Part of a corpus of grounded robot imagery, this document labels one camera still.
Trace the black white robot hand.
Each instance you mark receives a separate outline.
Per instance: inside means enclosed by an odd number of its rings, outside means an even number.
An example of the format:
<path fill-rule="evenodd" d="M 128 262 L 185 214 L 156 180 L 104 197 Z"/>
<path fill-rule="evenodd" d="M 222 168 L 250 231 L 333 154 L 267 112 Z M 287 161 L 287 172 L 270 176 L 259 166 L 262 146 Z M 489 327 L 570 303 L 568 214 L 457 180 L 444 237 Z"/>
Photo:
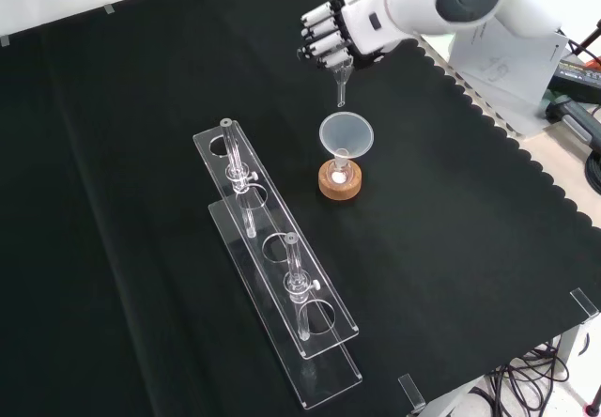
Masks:
<path fill-rule="evenodd" d="M 406 36 L 391 22 L 386 0 L 329 0 L 300 17 L 301 61 L 322 70 L 378 62 Z"/>

